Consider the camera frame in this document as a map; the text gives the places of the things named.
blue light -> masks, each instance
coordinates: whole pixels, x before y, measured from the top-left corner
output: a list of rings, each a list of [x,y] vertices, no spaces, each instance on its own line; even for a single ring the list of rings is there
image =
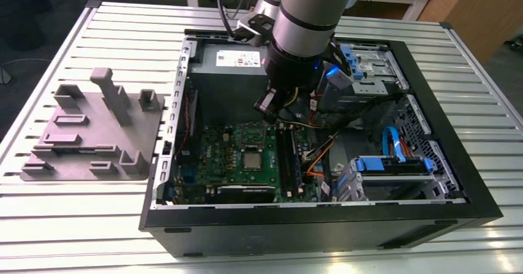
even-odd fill
[[[338,73],[339,70],[339,67],[334,66],[334,68],[331,68],[331,70],[327,72],[326,77],[332,76],[335,73]]]

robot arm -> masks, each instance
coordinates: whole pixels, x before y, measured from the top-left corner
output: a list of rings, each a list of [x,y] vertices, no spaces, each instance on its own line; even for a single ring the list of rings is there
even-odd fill
[[[270,41],[264,60],[270,87],[255,104],[270,123],[295,89],[311,88],[315,75],[324,69],[323,61],[351,76],[332,42],[347,3],[350,0],[282,0],[278,7],[278,0],[259,0],[255,12],[239,21],[235,40],[254,46]]]

ram slot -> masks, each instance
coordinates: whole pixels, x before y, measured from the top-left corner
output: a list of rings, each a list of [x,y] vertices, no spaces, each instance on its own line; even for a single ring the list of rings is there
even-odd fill
[[[276,146],[282,194],[292,197],[303,192],[300,158],[292,129],[276,130]]]

motherboard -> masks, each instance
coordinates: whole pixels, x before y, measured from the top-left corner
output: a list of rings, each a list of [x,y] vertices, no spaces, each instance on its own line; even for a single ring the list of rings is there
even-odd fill
[[[252,188],[275,195],[271,202],[315,202],[318,185],[303,181],[300,157],[310,148],[303,127],[263,123],[204,126],[196,166],[181,166],[179,202],[203,204],[217,189]]]

black case frame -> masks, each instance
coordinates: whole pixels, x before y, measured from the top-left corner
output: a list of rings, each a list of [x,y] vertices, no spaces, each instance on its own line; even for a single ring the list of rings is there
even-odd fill
[[[185,34],[195,36],[193,40],[212,37],[221,44],[227,38],[221,31],[187,31]],[[460,227],[479,226],[503,216],[406,44],[392,40],[339,40],[390,46],[435,134],[431,139],[442,148],[468,202],[151,210],[151,173],[140,230],[153,235],[173,256],[408,248]]]

